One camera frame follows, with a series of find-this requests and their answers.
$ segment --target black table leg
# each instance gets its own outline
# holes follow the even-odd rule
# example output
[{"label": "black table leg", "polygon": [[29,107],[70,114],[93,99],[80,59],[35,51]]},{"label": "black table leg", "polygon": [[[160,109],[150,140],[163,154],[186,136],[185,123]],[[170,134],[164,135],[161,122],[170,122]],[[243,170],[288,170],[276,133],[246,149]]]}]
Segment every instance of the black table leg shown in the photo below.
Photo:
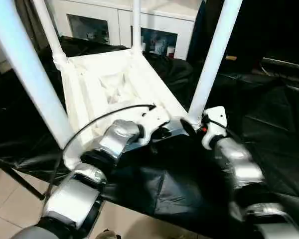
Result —
[{"label": "black table leg", "polygon": [[31,184],[29,184],[26,180],[24,180],[24,178],[22,178],[19,174],[17,174],[12,168],[0,164],[0,169],[2,169],[5,173],[10,175],[11,178],[13,178],[19,184],[21,184],[25,189],[27,189],[30,193],[36,196],[39,200],[42,201],[45,198],[43,194],[41,194]]}]

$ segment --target shelf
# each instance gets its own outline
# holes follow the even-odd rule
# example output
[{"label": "shelf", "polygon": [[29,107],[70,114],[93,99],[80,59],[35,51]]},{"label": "shelf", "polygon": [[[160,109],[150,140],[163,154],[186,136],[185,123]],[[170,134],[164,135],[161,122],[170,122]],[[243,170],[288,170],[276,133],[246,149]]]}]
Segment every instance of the shelf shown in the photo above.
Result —
[{"label": "shelf", "polygon": [[[62,0],[132,11],[133,0]],[[195,21],[202,0],[142,0],[142,13]]]}]

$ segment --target tile floor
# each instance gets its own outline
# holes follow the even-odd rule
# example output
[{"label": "tile floor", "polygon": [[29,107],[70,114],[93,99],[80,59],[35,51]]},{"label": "tile floor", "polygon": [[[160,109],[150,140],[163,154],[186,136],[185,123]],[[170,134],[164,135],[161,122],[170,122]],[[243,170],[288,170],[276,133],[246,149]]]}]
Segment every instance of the tile floor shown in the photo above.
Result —
[{"label": "tile floor", "polygon": [[[47,183],[20,173],[39,191]],[[35,224],[42,202],[0,170],[0,239],[9,239],[22,228]],[[106,202],[90,239],[104,229],[114,230],[123,239],[203,239],[204,237],[172,224]]]}]

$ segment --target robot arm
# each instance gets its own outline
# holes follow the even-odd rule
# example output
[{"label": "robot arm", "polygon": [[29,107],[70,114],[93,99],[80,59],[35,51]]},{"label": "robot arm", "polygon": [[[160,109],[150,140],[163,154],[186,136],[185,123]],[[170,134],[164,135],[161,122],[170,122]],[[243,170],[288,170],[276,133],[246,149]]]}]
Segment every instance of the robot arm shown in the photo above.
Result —
[{"label": "robot arm", "polygon": [[132,121],[114,121],[103,136],[92,142],[90,151],[81,156],[103,162],[101,168],[79,164],[47,201],[39,223],[22,230],[13,239],[87,237],[102,205],[99,194],[107,181],[106,173],[115,168],[125,147],[143,136],[143,130]]},{"label": "robot arm", "polygon": [[[207,109],[204,113],[227,126],[223,107]],[[232,192],[232,216],[255,227],[264,239],[299,239],[298,226],[268,189],[263,172],[242,144],[226,137],[220,126],[211,122],[202,144],[214,149],[215,160],[225,173]]]}]

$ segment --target white frame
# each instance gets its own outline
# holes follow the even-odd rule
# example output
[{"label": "white frame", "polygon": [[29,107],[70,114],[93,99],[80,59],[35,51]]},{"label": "white frame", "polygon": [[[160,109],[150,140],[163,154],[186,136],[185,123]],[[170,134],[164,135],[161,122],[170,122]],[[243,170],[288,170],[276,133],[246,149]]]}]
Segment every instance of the white frame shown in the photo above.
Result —
[{"label": "white frame", "polygon": [[[58,68],[67,61],[66,56],[57,40],[57,35],[53,29],[44,0],[34,0],[33,2],[49,40],[54,62]],[[200,127],[201,115],[204,111],[211,86],[214,83],[241,3],[242,0],[225,0],[223,4],[207,59],[189,110],[189,116],[191,117],[190,122],[196,128]],[[140,15],[140,0],[134,0],[134,42],[131,52],[142,59],[143,62],[140,62],[141,64],[149,66],[148,69],[152,72],[150,78],[154,77],[159,79],[145,58],[141,57]],[[73,130],[33,45],[26,34],[12,0],[0,0],[0,44],[6,53],[10,64],[16,71],[19,80],[27,90],[27,93],[47,124],[52,135],[58,142],[60,148],[63,148],[69,138],[73,135]],[[169,102],[168,108],[174,108],[175,111],[181,111],[181,107],[178,106],[179,102],[173,101],[174,96],[168,88],[165,85],[162,85],[162,81],[157,81],[157,83],[161,84],[158,87],[161,91],[156,92],[158,96],[164,98],[165,94],[168,93],[170,99],[172,99],[172,101],[170,101],[165,98],[165,100]],[[80,162],[80,158],[78,157],[79,149],[75,150],[71,147],[69,150],[72,151],[70,152],[71,155],[69,158],[64,159],[64,163],[70,170],[72,170],[74,166]]]},{"label": "white frame", "polygon": [[[121,44],[126,47],[131,47],[131,26],[133,25],[132,12],[119,10],[119,22]],[[174,57],[186,60],[194,28],[193,21],[141,13],[140,27],[177,34]]]},{"label": "white frame", "polygon": [[108,23],[110,45],[120,45],[118,10],[109,7],[90,5],[64,0],[50,0],[59,35],[73,37],[67,14],[105,20]]}]

